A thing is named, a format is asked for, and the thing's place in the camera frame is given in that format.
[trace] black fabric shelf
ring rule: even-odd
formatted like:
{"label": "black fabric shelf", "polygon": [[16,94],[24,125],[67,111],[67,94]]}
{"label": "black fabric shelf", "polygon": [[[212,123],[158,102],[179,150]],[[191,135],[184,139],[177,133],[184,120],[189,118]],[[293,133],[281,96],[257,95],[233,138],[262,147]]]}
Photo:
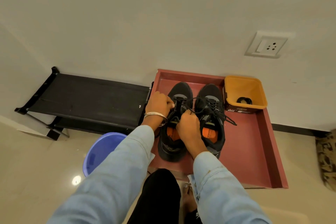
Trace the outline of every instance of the black fabric shelf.
{"label": "black fabric shelf", "polygon": [[62,74],[56,67],[52,72],[27,104],[16,112],[58,116],[52,124],[54,127],[99,134],[129,134],[139,125],[149,87]]}

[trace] yellow container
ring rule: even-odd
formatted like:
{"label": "yellow container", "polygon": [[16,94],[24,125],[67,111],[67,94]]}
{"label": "yellow container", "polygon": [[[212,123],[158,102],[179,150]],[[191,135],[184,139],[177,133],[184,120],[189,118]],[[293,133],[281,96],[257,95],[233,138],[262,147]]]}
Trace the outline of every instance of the yellow container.
{"label": "yellow container", "polygon": [[[255,113],[267,107],[261,81],[245,76],[228,75],[224,80],[225,110],[230,112]],[[240,97],[249,98],[252,104],[237,103]]]}

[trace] red tray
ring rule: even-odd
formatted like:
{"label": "red tray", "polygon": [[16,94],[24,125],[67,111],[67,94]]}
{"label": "red tray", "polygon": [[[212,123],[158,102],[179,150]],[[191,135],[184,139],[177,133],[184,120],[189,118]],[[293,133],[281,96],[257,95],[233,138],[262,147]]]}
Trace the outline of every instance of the red tray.
{"label": "red tray", "polygon": [[[224,77],[159,69],[152,94],[160,91],[167,95],[178,82],[187,82],[196,97],[199,90],[208,83],[217,85],[222,91]],[[267,109],[254,114],[227,111],[225,114],[237,126],[224,122],[225,144],[220,162],[245,188],[288,188]],[[155,139],[152,153],[155,158],[149,165],[150,170],[166,168],[177,179],[185,179],[186,175],[193,173],[193,160],[189,153],[180,162],[167,162],[158,154],[158,138]]]}

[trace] shoe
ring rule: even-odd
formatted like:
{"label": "shoe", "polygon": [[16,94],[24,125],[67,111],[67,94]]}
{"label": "shoe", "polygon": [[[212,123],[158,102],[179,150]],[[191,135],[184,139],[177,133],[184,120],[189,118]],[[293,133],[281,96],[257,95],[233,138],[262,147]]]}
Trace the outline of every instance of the shoe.
{"label": "shoe", "polygon": [[193,107],[193,92],[186,82],[179,82],[168,96],[174,101],[175,107],[170,110],[167,123],[161,127],[157,149],[162,159],[177,162],[184,157],[187,148],[179,137],[176,125],[182,114]]}
{"label": "shoe", "polygon": [[237,124],[224,114],[222,93],[214,84],[207,84],[198,93],[195,113],[199,118],[202,140],[207,149],[219,158],[225,143],[224,121]]}

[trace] bracelet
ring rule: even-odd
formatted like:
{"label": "bracelet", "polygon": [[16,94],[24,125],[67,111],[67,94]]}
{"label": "bracelet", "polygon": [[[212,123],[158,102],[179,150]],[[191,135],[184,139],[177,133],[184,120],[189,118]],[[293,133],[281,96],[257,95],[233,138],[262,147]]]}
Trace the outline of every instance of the bracelet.
{"label": "bracelet", "polygon": [[164,116],[163,114],[159,113],[159,112],[148,112],[148,113],[145,113],[145,117],[144,117],[144,119],[145,119],[147,116],[149,116],[149,115],[158,115],[158,116],[161,116],[161,117],[164,118],[164,123],[161,123],[161,124],[159,125],[159,127],[164,126],[164,125],[168,122],[167,117]]}

